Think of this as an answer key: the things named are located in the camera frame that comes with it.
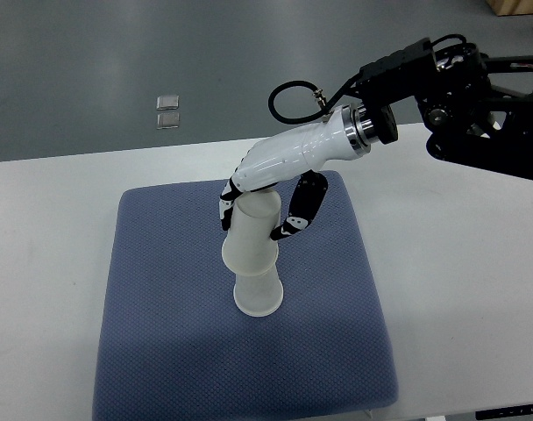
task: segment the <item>gray floor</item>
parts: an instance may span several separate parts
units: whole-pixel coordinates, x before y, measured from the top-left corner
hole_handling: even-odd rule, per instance
[[[532,28],[485,0],[0,0],[0,161],[270,136],[288,129],[267,109],[283,82],[330,95],[362,65],[450,32],[491,56],[533,54]],[[180,95],[181,126],[158,131],[165,94]],[[316,111],[300,90],[280,107]],[[421,121],[412,99],[394,113]]]

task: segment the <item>white plastic cup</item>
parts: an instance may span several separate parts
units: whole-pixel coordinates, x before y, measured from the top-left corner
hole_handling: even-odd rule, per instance
[[[270,239],[270,232],[280,220],[281,197],[273,189],[238,197],[222,245],[225,266],[236,275],[263,275],[278,259],[278,243]]]
[[[278,243],[270,239],[280,220],[281,198],[272,189],[244,193],[234,203],[222,258],[236,274],[235,304],[248,316],[268,316],[282,303],[284,288],[275,265]]]
[[[284,288],[276,265],[259,276],[235,275],[233,298],[247,316],[262,318],[273,314],[281,306],[283,297]]]

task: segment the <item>blue cushion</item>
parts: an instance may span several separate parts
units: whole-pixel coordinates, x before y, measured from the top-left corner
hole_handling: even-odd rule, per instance
[[[337,173],[306,231],[280,241],[281,307],[233,301],[225,181],[126,191],[99,343],[93,419],[285,420],[387,406],[394,363],[350,198]],[[297,180],[280,183],[282,216]]]

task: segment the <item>white table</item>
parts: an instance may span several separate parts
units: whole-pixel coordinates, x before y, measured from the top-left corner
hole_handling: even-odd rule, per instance
[[[533,182],[435,161],[427,138],[404,125],[327,165],[394,348],[399,401],[376,419],[533,403]],[[227,178],[254,141],[0,163],[0,419],[90,419],[122,193]]]

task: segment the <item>robotic hand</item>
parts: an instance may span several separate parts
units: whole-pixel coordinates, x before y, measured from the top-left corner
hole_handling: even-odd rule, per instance
[[[397,136],[389,112],[381,115],[390,136]],[[289,205],[288,217],[271,233],[278,240],[311,224],[327,190],[327,180],[317,173],[328,160],[356,160],[370,152],[379,140],[365,108],[339,106],[325,123],[304,125],[263,139],[249,150],[220,196],[220,219],[225,231],[230,228],[235,199],[246,191],[271,187],[277,182],[301,175]]]
[[[447,40],[460,43],[439,51]],[[268,98],[276,119],[297,127],[258,142],[241,161],[220,196],[220,218],[230,228],[232,207],[246,191],[256,191],[302,175],[289,205],[288,217],[271,239],[283,239],[309,226],[327,181],[318,174],[328,160],[355,160],[376,141],[397,140],[389,107],[413,96],[426,127],[433,133],[427,150],[434,158],[533,180],[533,90],[529,94],[494,86],[493,73],[533,73],[533,56],[488,58],[462,35],[430,42],[428,38],[362,67],[327,102],[321,90],[305,81],[284,83]],[[284,118],[274,99],[284,89],[303,86],[314,92],[321,110],[304,118]],[[344,96],[360,106],[335,107]],[[496,124],[495,112],[505,114]]]

